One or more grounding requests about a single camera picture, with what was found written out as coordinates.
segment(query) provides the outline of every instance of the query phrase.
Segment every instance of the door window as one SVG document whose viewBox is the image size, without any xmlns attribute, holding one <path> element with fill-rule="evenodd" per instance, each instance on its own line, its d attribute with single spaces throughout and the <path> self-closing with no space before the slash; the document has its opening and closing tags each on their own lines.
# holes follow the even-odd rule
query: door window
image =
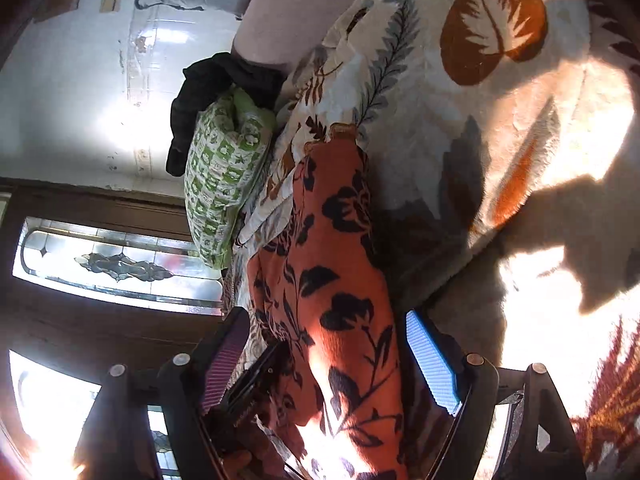
<svg viewBox="0 0 640 480">
<path fill-rule="evenodd" d="M 94 300 L 222 315 L 220 272 L 192 242 L 29 217 L 14 276 Z"/>
</svg>

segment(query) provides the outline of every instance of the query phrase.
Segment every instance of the glass panel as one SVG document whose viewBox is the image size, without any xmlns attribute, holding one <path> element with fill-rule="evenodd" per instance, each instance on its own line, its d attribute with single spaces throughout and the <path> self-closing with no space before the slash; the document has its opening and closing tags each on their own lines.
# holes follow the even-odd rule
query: glass panel
<svg viewBox="0 0 640 480">
<path fill-rule="evenodd" d="M 185 278 L 174 276 L 171 280 L 153 282 L 151 291 L 158 296 L 177 294 L 181 298 L 190 300 L 213 301 L 222 297 L 222 285 L 216 280 L 202 280 L 200 278 Z"/>
<path fill-rule="evenodd" d="M 75 478 L 73 455 L 98 384 L 50 370 L 9 352 L 15 400 L 24 431 L 36 442 L 34 478 Z"/>
<path fill-rule="evenodd" d="M 171 444 L 167 436 L 162 408 L 160 406 L 147 406 L 146 408 L 149 416 L 149 427 L 154 436 L 154 444 L 156 444 L 156 457 L 162 471 L 162 477 L 179 480 L 180 472 L 175 463 L 174 453 L 171 450 Z"/>
<path fill-rule="evenodd" d="M 14 276 L 79 296 L 220 316 L 220 272 L 193 243 L 27 218 Z"/>
<path fill-rule="evenodd" d="M 156 253 L 156 265 L 170 270 L 174 276 L 190 276 L 218 280 L 220 271 L 204 266 L 199 258 L 182 256 L 181 254 Z"/>
</svg>

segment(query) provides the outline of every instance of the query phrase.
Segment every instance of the bedspread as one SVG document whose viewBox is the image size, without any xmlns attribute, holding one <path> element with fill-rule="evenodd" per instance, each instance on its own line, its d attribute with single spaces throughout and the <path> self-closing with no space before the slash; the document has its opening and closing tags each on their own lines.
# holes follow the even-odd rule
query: bedspread
<svg viewBox="0 0 640 480">
<path fill-rule="evenodd" d="M 326 43 L 335 48 L 298 94 L 239 244 L 259 246 L 254 234 L 278 208 L 288 217 L 292 170 L 309 146 L 334 123 L 355 124 L 391 299 L 407 310 L 539 184 L 582 86 L 586 5 L 356 0 Z"/>
<path fill-rule="evenodd" d="M 239 238 L 236 301 L 249 305 L 248 258 L 289 221 L 292 168 L 334 123 L 356 124 L 393 308 L 427 299 L 466 352 L 514 368 L 544 362 L 588 478 L 631 467 L 638 60 L 600 0 L 356 0 L 310 60 L 311 77 L 292 76 L 297 100 Z M 255 334 L 247 363 L 263 344 Z M 404 453 L 420 478 L 450 420 L 404 368 Z M 478 479 L 491 478 L 505 415 Z"/>
</svg>

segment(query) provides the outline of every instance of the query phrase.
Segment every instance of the floral fabric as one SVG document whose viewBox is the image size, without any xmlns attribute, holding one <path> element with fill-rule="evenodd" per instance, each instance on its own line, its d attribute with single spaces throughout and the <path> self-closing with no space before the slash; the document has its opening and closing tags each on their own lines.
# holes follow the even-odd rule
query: floral fabric
<svg viewBox="0 0 640 480">
<path fill-rule="evenodd" d="M 248 265 L 263 337 L 290 347 L 269 425 L 320 479 L 407 478 L 397 335 L 366 173 L 353 140 L 315 146 L 296 170 L 289 224 Z"/>
</svg>

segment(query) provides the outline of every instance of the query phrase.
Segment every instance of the green patterned pillow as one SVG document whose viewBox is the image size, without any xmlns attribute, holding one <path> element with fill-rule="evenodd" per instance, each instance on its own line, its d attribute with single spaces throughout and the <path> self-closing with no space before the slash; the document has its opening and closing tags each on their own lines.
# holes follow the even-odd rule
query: green patterned pillow
<svg viewBox="0 0 640 480">
<path fill-rule="evenodd" d="M 238 212 L 266 159 L 273 112 L 255 106 L 241 88 L 200 114 L 184 174 L 187 218 L 204 262 L 225 269 Z"/>
</svg>

